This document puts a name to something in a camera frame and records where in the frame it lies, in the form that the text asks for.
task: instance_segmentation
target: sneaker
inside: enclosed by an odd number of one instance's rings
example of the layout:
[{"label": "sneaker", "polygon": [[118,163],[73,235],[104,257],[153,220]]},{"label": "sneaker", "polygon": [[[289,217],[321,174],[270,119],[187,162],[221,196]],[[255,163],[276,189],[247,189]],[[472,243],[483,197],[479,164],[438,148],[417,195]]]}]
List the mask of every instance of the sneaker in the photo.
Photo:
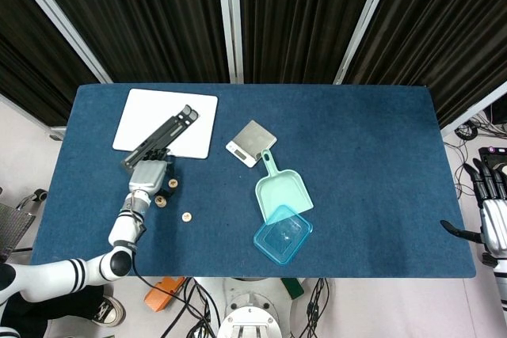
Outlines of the sneaker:
[{"label": "sneaker", "polygon": [[118,300],[111,296],[103,296],[97,313],[93,316],[92,322],[107,328],[118,326],[125,318],[125,308]]}]

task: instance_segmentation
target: curtain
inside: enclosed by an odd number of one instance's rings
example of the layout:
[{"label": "curtain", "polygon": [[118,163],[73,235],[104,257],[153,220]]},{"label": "curtain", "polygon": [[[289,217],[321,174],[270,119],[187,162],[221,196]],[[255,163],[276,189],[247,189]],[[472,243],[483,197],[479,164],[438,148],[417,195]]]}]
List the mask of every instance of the curtain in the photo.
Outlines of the curtain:
[{"label": "curtain", "polygon": [[0,4],[0,93],[49,126],[65,125],[78,86],[96,78],[33,0]]},{"label": "curtain", "polygon": [[229,82],[219,0],[56,0],[115,82]]},{"label": "curtain", "polygon": [[366,0],[241,0],[245,82],[332,83]]},{"label": "curtain", "polygon": [[507,0],[381,0],[345,83],[428,86],[443,127],[507,80]]}]

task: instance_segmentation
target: orange foot pedal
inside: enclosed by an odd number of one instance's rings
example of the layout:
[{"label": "orange foot pedal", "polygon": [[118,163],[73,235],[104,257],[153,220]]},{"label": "orange foot pedal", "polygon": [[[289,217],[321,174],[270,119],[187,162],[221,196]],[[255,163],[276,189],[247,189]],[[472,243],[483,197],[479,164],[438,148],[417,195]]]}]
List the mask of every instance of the orange foot pedal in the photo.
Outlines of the orange foot pedal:
[{"label": "orange foot pedal", "polygon": [[[176,294],[180,289],[181,285],[185,282],[185,277],[164,277],[161,282],[156,283],[155,286],[157,288],[163,289],[164,291]],[[165,294],[164,292],[159,291],[158,289],[151,289],[148,292],[146,297],[144,298],[144,302],[148,305],[154,312],[159,312],[163,310],[169,301],[171,301],[173,297]]]}]

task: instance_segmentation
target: blue table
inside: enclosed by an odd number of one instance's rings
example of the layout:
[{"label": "blue table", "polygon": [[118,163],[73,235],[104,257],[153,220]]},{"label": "blue table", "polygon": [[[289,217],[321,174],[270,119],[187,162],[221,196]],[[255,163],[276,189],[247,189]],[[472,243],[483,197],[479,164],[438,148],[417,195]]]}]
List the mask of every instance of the blue table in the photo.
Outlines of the blue table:
[{"label": "blue table", "polygon": [[[224,277],[472,277],[469,244],[440,226],[463,220],[429,91],[393,85],[112,84],[79,88],[32,262],[90,259],[107,238],[129,175],[112,149],[132,88],[219,97],[206,160],[176,160],[181,186],[151,207],[137,264],[143,275]],[[277,138],[280,169],[303,177],[314,226],[288,266],[253,245],[254,195],[266,175],[225,145],[251,119]],[[193,215],[190,223],[181,214]]]}]

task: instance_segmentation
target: floor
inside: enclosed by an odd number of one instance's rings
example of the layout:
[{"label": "floor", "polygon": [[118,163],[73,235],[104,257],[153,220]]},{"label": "floor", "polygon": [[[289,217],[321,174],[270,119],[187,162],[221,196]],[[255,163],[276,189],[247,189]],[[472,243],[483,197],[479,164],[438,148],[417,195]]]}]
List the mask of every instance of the floor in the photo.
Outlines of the floor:
[{"label": "floor", "polygon": [[[0,103],[0,186],[4,188],[0,202],[14,205],[35,188],[48,188],[60,143],[49,139],[38,126],[25,120]],[[455,136],[448,142],[457,143]],[[471,158],[480,146],[505,146],[500,139],[479,138],[467,144]],[[458,156],[448,150],[451,168],[459,165]],[[478,210],[473,197],[462,196],[459,204],[470,230],[477,230]],[[36,211],[42,215],[42,207]],[[37,224],[22,245],[29,245],[36,235]],[[473,279],[335,279],[330,306],[318,326],[320,337],[445,337],[491,338],[507,336],[493,272],[478,262],[480,249],[473,246],[477,276]],[[18,262],[27,257],[17,256]],[[155,283],[157,278],[149,279]],[[304,286],[310,289],[311,284]],[[135,278],[114,284],[111,290],[127,310],[122,325],[100,329],[88,321],[65,317],[53,321],[47,337],[159,337],[180,306],[174,304],[153,313],[143,303],[148,289]],[[296,336],[304,323],[307,300],[292,307],[292,328]],[[183,337],[195,321],[185,316],[169,334]]]}]

